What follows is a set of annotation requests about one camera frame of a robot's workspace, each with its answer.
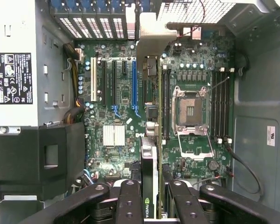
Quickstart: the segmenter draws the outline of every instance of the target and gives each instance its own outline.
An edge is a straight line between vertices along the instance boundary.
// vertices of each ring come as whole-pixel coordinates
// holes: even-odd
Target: green circuit board
[[[219,163],[217,172],[221,176],[226,176],[226,166],[230,165],[231,159],[222,145],[214,140],[212,131],[212,122],[214,115],[212,113],[212,95],[215,88],[207,92],[207,98],[201,102],[201,120],[202,123],[209,125],[212,146],[215,150],[214,158],[205,158],[201,161],[194,161],[190,158],[182,158],[179,141],[172,129],[172,96],[176,86],[182,91],[199,91],[202,87],[210,89],[213,83],[218,83],[221,79],[216,79],[216,74],[230,76],[227,82],[219,85],[221,89],[225,86],[226,95],[228,95],[227,107],[225,111],[225,130],[232,136],[232,92],[233,76],[225,72],[220,72],[220,68],[225,69],[233,67],[233,36],[218,36],[216,31],[209,32],[202,40],[177,40],[169,44],[164,53],[166,56],[160,60],[161,70],[164,73],[164,94],[159,98],[157,92],[157,79],[142,82],[142,74],[137,75],[137,93],[136,101],[138,106],[137,114],[132,107],[134,100],[133,94],[133,61],[136,60],[136,43],[120,41],[84,41],[78,42],[76,47],[83,45],[84,57],[78,66],[79,75],[83,77],[83,92],[80,97],[84,99],[86,112],[84,114],[85,134],[86,134],[86,168],[91,175],[99,173],[99,176],[105,179],[129,178],[129,163],[140,160],[140,141],[139,137],[145,134],[146,106],[145,103],[158,104],[164,103],[169,106],[167,114],[163,112],[163,163],[169,163],[173,169],[174,175],[181,178],[203,178],[213,176],[214,172],[208,169],[208,162],[216,160]],[[97,101],[91,102],[91,75],[87,66],[92,62],[91,58],[96,58],[97,63]],[[176,105],[176,114],[182,114],[179,111],[179,105]],[[124,143],[120,140],[106,139],[104,132],[118,127],[120,129],[118,139],[124,138]],[[187,135],[180,136],[182,152],[209,153],[210,146],[206,136]]]

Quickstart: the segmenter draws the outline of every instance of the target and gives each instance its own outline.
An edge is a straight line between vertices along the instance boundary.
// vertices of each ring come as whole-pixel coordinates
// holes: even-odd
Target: white sticker
[[[128,125],[129,123],[131,123],[133,119],[129,118],[127,121],[126,121],[126,124]]]
[[[268,146],[275,146],[275,138],[276,138],[275,126],[267,126],[266,144]]]

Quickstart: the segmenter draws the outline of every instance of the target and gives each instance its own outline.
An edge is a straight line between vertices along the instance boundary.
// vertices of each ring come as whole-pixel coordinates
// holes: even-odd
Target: green pcb
[[[169,44],[161,58],[164,83],[163,103],[163,163],[169,163],[174,175],[181,178],[203,178],[213,176],[208,162],[215,160],[216,170],[226,176],[226,166],[230,165],[229,154],[216,141],[217,133],[232,136],[233,67],[234,40],[232,35],[218,36],[217,32],[208,32],[202,40],[176,40]],[[157,84],[147,81],[143,88],[142,74],[137,74],[137,91],[133,91],[133,61],[136,60],[135,42],[84,41],[84,58],[79,64],[79,75],[83,76],[83,93],[86,105],[84,123],[86,130],[86,165],[92,176],[98,173],[105,179],[129,178],[129,163],[140,160],[139,137],[145,134],[146,109],[144,103],[157,104]],[[91,58],[96,58],[97,101],[91,102]],[[224,81],[210,90],[214,84]],[[184,97],[175,99],[176,87],[185,91]],[[207,96],[196,95],[205,87]],[[206,136],[195,134],[181,135],[181,148],[173,129],[175,124],[185,126],[205,125],[215,155],[202,160],[182,157],[184,154],[200,155],[210,152]],[[118,134],[108,138],[110,130]]]

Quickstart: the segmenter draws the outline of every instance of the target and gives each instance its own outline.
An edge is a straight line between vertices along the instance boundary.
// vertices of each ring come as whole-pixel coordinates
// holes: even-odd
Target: barcode sticker
[[[275,126],[267,126],[266,144],[268,146],[275,146],[275,138],[276,138]]]

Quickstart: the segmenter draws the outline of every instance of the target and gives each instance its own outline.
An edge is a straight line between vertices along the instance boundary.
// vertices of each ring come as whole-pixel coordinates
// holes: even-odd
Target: mesh grille
[[[235,3],[221,3],[219,0],[201,0],[205,8],[202,23],[217,23]],[[199,0],[184,0],[162,3],[158,21],[174,23],[201,23],[203,7]]]
[[[74,35],[75,38],[82,38],[79,32],[74,28],[73,24],[67,18],[60,18],[60,21],[66,26],[66,28]]]
[[[92,38],[91,34],[89,33],[87,27],[85,26],[81,18],[74,18],[74,21],[86,38]]]
[[[117,38],[124,38],[121,18],[113,19],[113,22],[116,29]]]
[[[99,20],[103,26],[103,29],[104,29],[104,32],[105,32],[107,38],[113,38],[109,20],[107,18],[100,18]]]
[[[92,31],[94,33],[94,35],[96,36],[96,38],[103,38],[103,35],[101,33],[101,31],[98,28],[98,24],[95,21],[94,18],[87,18],[87,22],[89,23],[89,26],[92,28]]]

